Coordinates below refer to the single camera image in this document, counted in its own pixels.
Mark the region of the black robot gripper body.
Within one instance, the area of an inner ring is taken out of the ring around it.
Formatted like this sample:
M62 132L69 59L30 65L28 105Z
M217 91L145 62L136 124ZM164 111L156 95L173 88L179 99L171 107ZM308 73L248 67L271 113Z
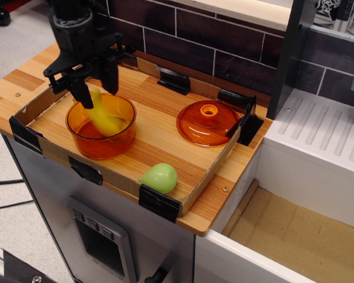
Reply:
M51 1L48 19L60 54L44 76L55 94L69 90L72 78L100 80L100 67L125 54L121 33L104 34L110 17L99 1Z

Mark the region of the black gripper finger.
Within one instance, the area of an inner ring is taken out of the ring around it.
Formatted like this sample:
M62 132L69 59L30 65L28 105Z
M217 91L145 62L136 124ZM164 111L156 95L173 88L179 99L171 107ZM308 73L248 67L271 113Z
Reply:
M110 94L116 95L119 88L119 75L116 63L109 63L100 67L99 77L102 87Z
M76 101L80 102L85 109L93 109L93 102L88 86L82 78L72 78L69 82L69 91Z

